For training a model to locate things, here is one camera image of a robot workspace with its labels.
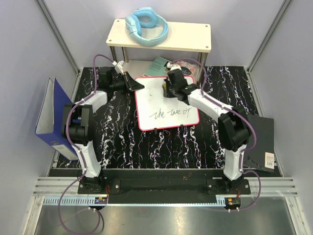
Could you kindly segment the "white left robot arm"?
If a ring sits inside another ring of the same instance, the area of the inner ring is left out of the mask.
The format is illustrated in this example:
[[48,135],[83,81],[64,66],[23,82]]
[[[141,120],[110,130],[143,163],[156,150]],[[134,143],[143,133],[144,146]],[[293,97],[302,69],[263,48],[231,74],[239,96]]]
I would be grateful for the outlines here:
[[105,106],[115,92],[131,93],[144,89],[144,85],[135,81],[127,71],[109,67],[95,70],[95,85],[96,90],[87,97],[64,105],[62,137],[73,147],[81,164],[82,174],[77,178],[80,186],[88,192],[100,194],[108,187],[93,146],[94,113]]

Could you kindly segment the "pink framed whiteboard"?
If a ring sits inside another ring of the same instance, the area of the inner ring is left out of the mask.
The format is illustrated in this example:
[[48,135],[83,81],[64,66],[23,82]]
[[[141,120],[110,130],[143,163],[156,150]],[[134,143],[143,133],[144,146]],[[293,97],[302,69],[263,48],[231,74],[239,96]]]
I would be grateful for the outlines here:
[[138,126],[141,131],[197,125],[200,114],[197,108],[163,96],[165,76],[137,77],[135,81],[144,89],[135,91]]

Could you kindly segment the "yellow whiteboard eraser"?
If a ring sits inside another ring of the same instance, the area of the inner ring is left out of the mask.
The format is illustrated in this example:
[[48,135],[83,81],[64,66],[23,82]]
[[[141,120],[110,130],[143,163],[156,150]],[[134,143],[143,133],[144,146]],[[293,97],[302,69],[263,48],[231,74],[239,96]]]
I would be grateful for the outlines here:
[[163,96],[164,97],[169,97],[170,96],[170,90],[169,90],[169,87],[167,86],[167,84],[164,83],[162,85],[162,88],[163,88]]

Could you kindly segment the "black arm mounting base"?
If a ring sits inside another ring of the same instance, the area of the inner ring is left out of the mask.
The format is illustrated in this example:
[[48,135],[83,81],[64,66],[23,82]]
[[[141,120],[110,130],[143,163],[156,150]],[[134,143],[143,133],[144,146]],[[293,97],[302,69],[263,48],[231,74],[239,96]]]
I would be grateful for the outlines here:
[[105,169],[98,180],[80,180],[79,194],[109,194],[110,204],[214,204],[216,196],[250,195],[247,179],[229,181],[220,169]]

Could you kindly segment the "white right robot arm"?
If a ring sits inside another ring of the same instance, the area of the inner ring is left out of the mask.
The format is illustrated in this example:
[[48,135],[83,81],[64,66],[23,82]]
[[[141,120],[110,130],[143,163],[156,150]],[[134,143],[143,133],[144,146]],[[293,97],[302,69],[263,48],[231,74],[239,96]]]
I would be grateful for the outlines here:
[[193,106],[218,124],[218,139],[224,153],[224,176],[220,187],[224,192],[233,194],[237,191],[244,177],[243,158],[247,150],[257,143],[257,135],[248,121],[242,106],[233,107],[205,94],[196,84],[188,84],[181,69],[170,69],[163,85],[163,96],[177,98]]

